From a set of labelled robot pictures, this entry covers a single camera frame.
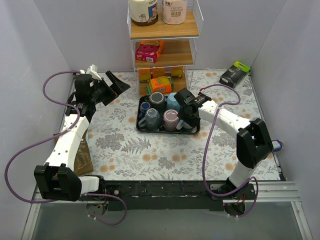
black box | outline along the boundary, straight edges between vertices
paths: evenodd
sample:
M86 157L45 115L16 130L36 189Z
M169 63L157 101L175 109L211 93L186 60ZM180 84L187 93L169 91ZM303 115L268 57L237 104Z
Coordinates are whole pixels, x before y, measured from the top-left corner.
M224 74L221 75L219 83L234 88L250 71L250 67L236 61Z

mug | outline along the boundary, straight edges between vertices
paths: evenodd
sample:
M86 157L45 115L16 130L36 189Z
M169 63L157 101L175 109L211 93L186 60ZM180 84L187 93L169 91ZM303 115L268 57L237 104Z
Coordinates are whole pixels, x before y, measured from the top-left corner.
M178 112L174 109L169 109L163 114L164 128L167 131L176 130L177 124L179 122Z
M182 128L185 129L192 129L193 127L190 126L188 123L186 123L185 121L183 121L182 119L178 122L178 124L176 125L176 129L180 130Z
M174 109L177 112L179 112L180 111L180 105L177 102L177 100L175 99L175 95L176 95L176 92L172 92L167 97L167 99L166 99L166 109L168 109L168 110L169 109Z
M152 107L158 110L158 112L163 113L166 110L166 98L161 92L152 93L149 97L149 100Z
M140 114L138 116L139 119L143 118L147 112L148 109L151 108L151 105L149 102L144 101L143 103L141 103L140 105Z
M140 128L146 128L149 131L156 131L160 125L160 114L154 109L150 108L146 111L144 118L138 122Z

wooden shelf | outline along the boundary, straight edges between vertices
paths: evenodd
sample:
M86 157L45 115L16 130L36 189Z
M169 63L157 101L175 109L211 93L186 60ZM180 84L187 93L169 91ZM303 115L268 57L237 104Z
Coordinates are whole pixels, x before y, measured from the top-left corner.
M135 50L138 49L140 41L135 43ZM193 65L191 47L189 39L165 40L163 50L155 63L134 60L135 68L153 68Z
M185 22L178 25L164 23L161 12L159 13L158 21L151 26L137 26L133 22L131 23L131 40L181 37L199 37L198 26L192 11L187 11Z
M173 82L174 82L173 92L175 92L175 93L177 93L181 89L184 89L184 88L187 87L186 75L184 73L183 73L182 77L174 78ZM141 98L142 96L147 95L146 86L148 86L149 83L148 82L140 82L139 84L140 84L140 86L139 86L139 94L140 94L140 96L139 97Z

black tray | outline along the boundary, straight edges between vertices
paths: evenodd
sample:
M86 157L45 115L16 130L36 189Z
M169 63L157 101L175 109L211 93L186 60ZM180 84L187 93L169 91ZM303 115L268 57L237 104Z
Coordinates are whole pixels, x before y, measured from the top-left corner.
M142 96L140 97L140 100L139 100L139 105L138 105L138 113L136 115L136 123L135 123L135 126L136 126L136 129L138 129L138 131L142 132L142 133L152 133L152 134L197 134L199 133L200 131L200 123L194 127L194 128L191 128L191 129L185 129L185 128L181 128L180 130L176 130L176 131L167 131L165 130L165 128L162 126L163 125L163 118L164 118L164 112L159 112L160 114L160 119L161 119L161 124L160 126L162 126L159 131L149 131L147 129L141 129L138 125L138 122L141 120L139 119L139 115L141 113L140 111L140 105L143 103L143 102L149 102L149 96L148 95L145 95L145 96Z

floral tablecloth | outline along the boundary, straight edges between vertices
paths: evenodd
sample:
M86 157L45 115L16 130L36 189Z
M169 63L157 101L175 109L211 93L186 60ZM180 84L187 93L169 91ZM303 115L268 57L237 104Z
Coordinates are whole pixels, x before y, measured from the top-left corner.
M218 83L220 70L195 70L191 92ZM115 75L131 88L108 106L99 104L88 129L88 146L94 172L106 180L202 180L202 159L211 123L201 121L196 135L144 134L136 130L138 110L137 78L134 72ZM241 103L225 108L242 117L261 117L249 77L235 88ZM212 100L236 101L224 87L208 88L204 93ZM226 180L237 163L236 141L215 127L206 161L207 180ZM270 154L253 174L258 180L279 180L275 159Z

